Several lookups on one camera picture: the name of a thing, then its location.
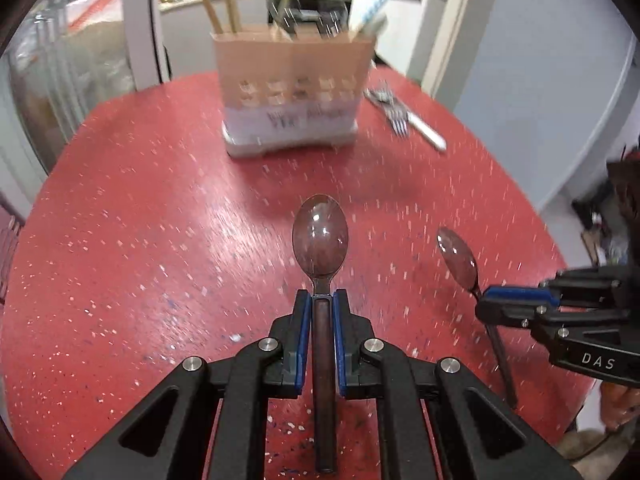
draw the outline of fork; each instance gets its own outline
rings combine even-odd
[[[387,106],[400,108],[404,112],[403,119],[411,124],[411,126],[413,126],[436,150],[439,152],[447,151],[447,141],[420,117],[418,117],[418,115],[409,110],[409,108],[407,108],[400,99],[397,99],[386,82],[383,83],[379,89],[367,90],[367,92],[370,95],[369,99],[377,100],[380,107]]]
[[[385,115],[391,123],[394,133],[398,137],[407,137],[409,135],[409,129],[407,127],[408,114],[404,108],[394,105],[385,107]]]

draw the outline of red table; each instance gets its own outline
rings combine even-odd
[[[15,439],[58,479],[181,359],[235,354],[308,287],[290,243],[308,196],[337,198],[350,251],[334,286],[376,335],[421,359],[460,357],[502,391],[474,302],[434,241],[456,229],[482,285],[535,284],[564,265],[544,224],[482,144],[442,106],[383,71],[449,143],[393,135],[363,104],[356,145],[231,160],[214,74],[97,107],[46,181],[22,232],[2,331]],[[519,413],[554,442],[591,386],[502,330]],[[311,383],[270,406],[266,478],[313,471]],[[378,478],[374,406],[341,402],[338,478]]]

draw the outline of person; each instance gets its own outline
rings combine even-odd
[[[600,385],[600,420],[608,430],[617,430],[639,413],[640,389],[613,383]]]

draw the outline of spoon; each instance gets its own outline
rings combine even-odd
[[[478,263],[473,251],[455,231],[446,227],[438,229],[436,241],[453,279],[456,280],[459,286],[473,295],[476,301],[479,301],[482,297],[482,290],[479,284]],[[511,409],[515,409],[518,405],[518,396],[513,384],[511,369],[507,362],[504,343],[495,325],[485,325],[484,327],[494,349],[495,359],[504,383],[507,404]]]
[[[337,469],[335,355],[331,280],[347,255],[349,230],[340,205],[330,196],[307,199],[293,222],[293,253],[314,286],[311,317],[316,470]]]

